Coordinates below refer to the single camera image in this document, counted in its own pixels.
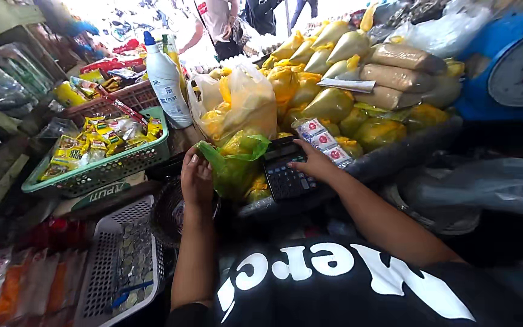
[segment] black t-shirt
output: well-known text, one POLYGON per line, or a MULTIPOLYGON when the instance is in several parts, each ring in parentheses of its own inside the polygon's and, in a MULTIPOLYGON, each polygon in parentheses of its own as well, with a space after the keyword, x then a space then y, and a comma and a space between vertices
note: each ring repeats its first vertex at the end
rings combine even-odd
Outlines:
POLYGON ((523 326, 523 301, 469 265, 422 271, 330 236, 251 247, 214 302, 175 309, 167 326, 523 326))

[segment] white plastic bottle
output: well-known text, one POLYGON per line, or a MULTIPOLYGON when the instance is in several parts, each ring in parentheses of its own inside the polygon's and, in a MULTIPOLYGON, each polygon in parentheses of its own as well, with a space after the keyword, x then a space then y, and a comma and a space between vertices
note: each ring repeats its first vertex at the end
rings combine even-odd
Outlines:
POLYGON ((161 53, 152 35, 145 31, 146 71, 150 85, 155 90, 161 107, 173 128, 182 129, 192 125, 193 120, 189 108, 183 99, 179 87, 179 71, 177 65, 161 53))

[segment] hand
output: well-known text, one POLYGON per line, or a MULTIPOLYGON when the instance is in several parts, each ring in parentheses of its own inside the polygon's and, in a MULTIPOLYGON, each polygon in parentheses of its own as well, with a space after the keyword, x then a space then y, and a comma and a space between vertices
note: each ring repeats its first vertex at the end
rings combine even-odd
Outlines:
POLYGON ((227 25, 223 28, 223 40, 229 40, 229 36, 231 35, 231 23, 227 23, 227 25))
POLYGON ((213 201, 213 177, 209 162, 197 154, 199 149, 191 147, 183 159, 181 190, 186 206, 211 208, 213 201))
POLYGON ((288 162, 288 167, 300 170, 306 175, 325 183, 329 183, 337 173, 342 171, 334 165, 330 158, 308 142, 295 139, 294 143, 301 146, 308 160, 306 162, 288 162))

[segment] blue weighing scale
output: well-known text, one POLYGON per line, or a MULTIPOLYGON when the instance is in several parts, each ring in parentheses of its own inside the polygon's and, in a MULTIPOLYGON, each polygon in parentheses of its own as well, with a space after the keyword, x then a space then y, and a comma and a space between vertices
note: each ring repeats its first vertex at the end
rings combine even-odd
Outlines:
POLYGON ((468 121, 523 121, 523 13, 488 24, 459 59, 474 54, 483 56, 487 68, 466 78, 454 106, 468 121))

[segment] green plastic basket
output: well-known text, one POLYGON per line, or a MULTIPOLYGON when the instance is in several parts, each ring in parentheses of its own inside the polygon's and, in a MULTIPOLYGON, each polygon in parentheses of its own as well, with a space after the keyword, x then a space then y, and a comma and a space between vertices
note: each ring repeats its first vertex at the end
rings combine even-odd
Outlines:
POLYGON ((145 117, 159 118, 163 123, 163 136, 148 144, 112 155, 46 181, 38 182, 38 178, 44 173, 51 159, 48 154, 21 185, 21 190, 42 197, 52 197, 58 194, 66 198, 79 197, 169 159, 169 146, 167 145, 169 130, 163 109, 152 107, 144 109, 140 113, 145 117))

